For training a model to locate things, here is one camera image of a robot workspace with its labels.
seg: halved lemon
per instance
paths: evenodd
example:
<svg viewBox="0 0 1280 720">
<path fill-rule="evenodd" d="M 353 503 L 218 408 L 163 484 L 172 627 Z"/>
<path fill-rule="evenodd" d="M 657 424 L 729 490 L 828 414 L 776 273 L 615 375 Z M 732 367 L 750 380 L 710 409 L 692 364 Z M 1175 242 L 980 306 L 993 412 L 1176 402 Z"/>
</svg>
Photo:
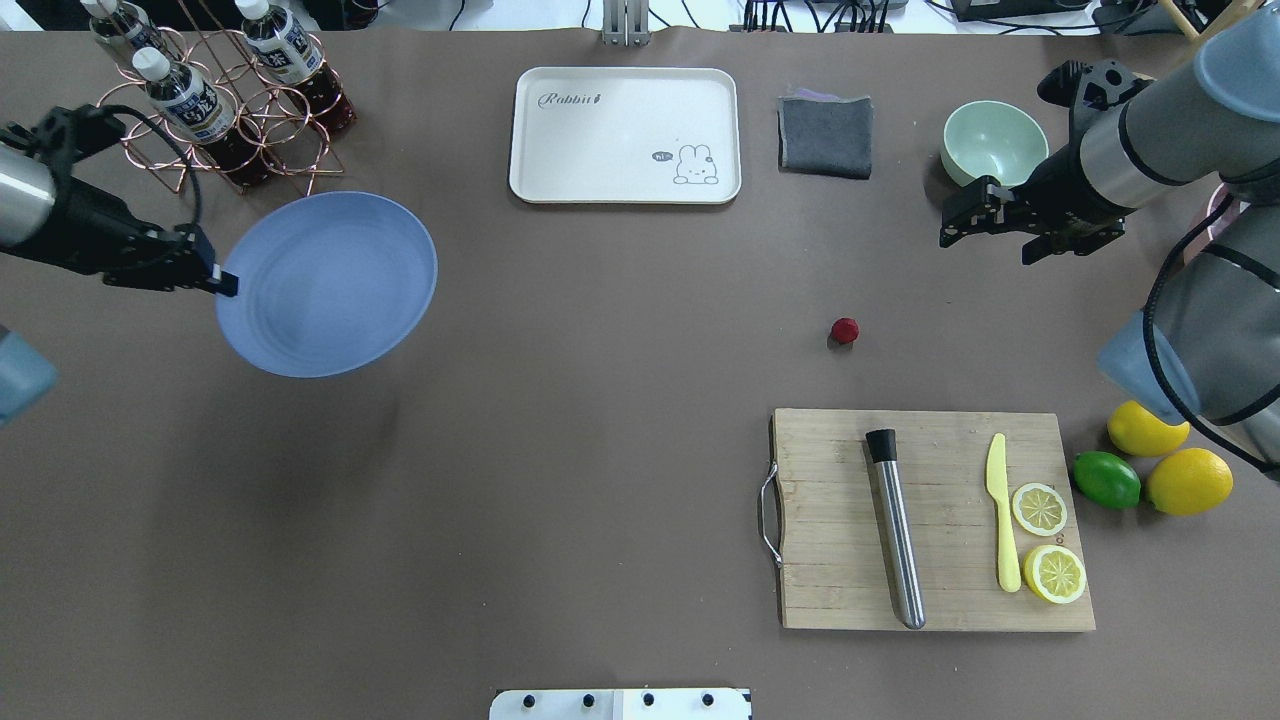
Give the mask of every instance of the halved lemon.
<svg viewBox="0 0 1280 720">
<path fill-rule="evenodd" d="M 1074 552 L 1056 544 L 1042 544 L 1023 561 L 1027 585 L 1039 597 L 1066 605 L 1084 594 L 1084 562 Z"/>
<path fill-rule="evenodd" d="M 1066 501 L 1043 483 L 1027 483 L 1014 493 L 1014 518 L 1033 536 L 1051 537 L 1066 527 Z"/>
</svg>

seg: wooden cutting board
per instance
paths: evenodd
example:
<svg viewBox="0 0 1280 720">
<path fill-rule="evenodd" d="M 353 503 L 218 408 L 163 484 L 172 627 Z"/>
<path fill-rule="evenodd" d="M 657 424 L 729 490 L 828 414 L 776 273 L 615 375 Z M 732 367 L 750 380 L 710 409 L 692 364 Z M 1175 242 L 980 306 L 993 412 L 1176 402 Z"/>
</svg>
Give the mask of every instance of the wooden cutting board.
<svg viewBox="0 0 1280 720">
<path fill-rule="evenodd" d="M 1084 560 L 1056 415 L 795 409 L 773 414 L 783 626 L 906 629 L 893 615 L 864 438 L 879 428 L 897 430 L 924 630 L 1094 629 L 1088 589 L 1073 603 L 1051 605 L 1025 582 L 1006 593 L 996 580 L 996 506 L 984 470 L 997 432 L 1007 437 L 1010 495 L 1037 482 L 1068 503 L 1066 528 L 1057 537 L 1033 536 L 1015 521 L 1019 562 L 1044 543 Z"/>
</svg>

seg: rectangular tray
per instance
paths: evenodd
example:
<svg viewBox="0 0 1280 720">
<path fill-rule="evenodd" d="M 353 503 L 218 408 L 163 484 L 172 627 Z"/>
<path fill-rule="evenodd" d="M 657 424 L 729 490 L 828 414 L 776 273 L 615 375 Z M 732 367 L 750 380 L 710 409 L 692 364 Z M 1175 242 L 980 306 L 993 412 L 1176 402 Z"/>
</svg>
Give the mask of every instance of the rectangular tray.
<svg viewBox="0 0 1280 720">
<path fill-rule="evenodd" d="M 733 78 L 532 68 L 516 83 L 508 183 L 526 202 L 727 202 L 742 186 Z"/>
<path fill-rule="evenodd" d="M 782 624 L 786 628 L 904 630 L 893 616 L 864 436 L 897 430 L 899 470 L 924 596 L 924 630 L 1087 632 L 1089 589 L 1051 605 L 1023 583 L 996 580 L 996 505 L 984 469 L 992 434 L 1007 436 L 1009 491 L 1044 483 L 1068 505 L 1057 537 L 1014 525 L 1018 557 L 1062 544 L 1084 557 L 1057 418 L 1029 413 L 795 410 L 773 414 L 782 498 Z"/>
</svg>

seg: red ball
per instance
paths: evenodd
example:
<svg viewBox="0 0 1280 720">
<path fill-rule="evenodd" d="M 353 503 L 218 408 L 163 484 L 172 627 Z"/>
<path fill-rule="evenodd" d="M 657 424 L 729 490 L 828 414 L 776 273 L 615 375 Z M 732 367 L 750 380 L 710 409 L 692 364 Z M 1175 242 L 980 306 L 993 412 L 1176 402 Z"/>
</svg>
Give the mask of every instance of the red ball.
<svg viewBox="0 0 1280 720">
<path fill-rule="evenodd" d="M 858 323 L 852 318 L 841 318 L 831 325 L 831 338 L 840 345 L 849 345 L 858 340 Z"/>
</svg>

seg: white bracket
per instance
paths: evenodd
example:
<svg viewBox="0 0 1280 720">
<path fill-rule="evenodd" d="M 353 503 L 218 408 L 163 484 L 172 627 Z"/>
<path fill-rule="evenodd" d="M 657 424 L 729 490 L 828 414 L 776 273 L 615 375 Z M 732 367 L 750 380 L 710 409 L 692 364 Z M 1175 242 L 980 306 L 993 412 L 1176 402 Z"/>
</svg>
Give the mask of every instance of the white bracket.
<svg viewBox="0 0 1280 720">
<path fill-rule="evenodd" d="M 649 0 L 604 0 L 605 45 L 649 45 Z"/>
<path fill-rule="evenodd" d="M 489 720 L 751 720 L 751 691 L 506 691 L 493 698 Z"/>
</svg>

